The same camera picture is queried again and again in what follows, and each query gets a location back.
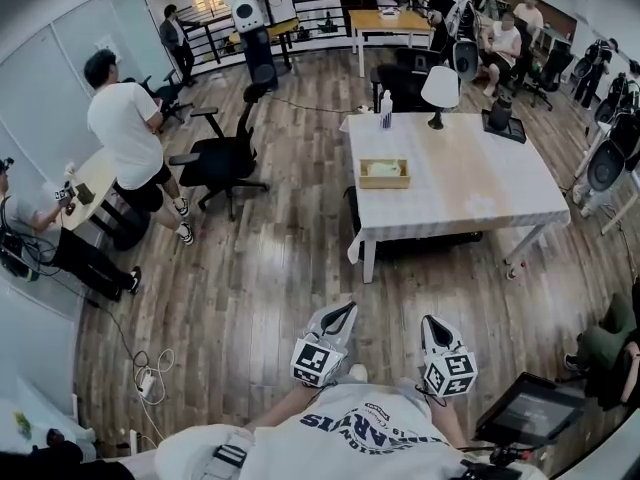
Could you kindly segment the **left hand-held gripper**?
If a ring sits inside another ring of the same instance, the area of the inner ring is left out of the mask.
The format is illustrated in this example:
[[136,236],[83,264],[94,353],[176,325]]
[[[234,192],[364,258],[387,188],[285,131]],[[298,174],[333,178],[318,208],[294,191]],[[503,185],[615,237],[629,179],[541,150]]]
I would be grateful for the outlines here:
[[324,387],[338,372],[348,355],[358,307],[354,301],[336,303],[317,310],[296,341],[291,359],[291,377],[310,387]]

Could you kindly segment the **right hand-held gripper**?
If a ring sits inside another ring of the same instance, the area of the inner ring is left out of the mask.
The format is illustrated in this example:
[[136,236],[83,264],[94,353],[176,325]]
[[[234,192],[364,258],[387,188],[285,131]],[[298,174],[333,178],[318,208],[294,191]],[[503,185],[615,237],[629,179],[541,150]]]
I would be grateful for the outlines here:
[[467,394],[478,376],[475,354],[462,343],[460,332],[445,320],[425,315],[421,343],[453,346],[424,354],[424,384],[429,394],[448,398]]

